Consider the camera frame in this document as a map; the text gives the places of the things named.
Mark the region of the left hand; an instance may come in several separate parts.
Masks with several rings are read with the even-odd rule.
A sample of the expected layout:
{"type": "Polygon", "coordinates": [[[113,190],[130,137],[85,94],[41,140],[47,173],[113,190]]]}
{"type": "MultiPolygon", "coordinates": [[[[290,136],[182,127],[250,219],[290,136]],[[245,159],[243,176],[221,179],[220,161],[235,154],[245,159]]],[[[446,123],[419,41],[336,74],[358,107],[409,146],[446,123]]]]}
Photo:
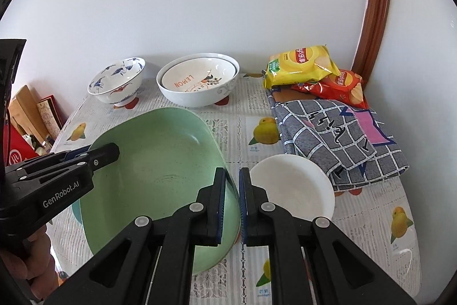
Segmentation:
{"type": "Polygon", "coordinates": [[[25,261],[4,250],[1,250],[1,259],[13,278],[31,280],[31,292],[36,299],[44,300],[59,285],[55,261],[50,253],[51,241],[47,235],[47,226],[42,226],[27,240],[30,243],[30,254],[25,261]]]}

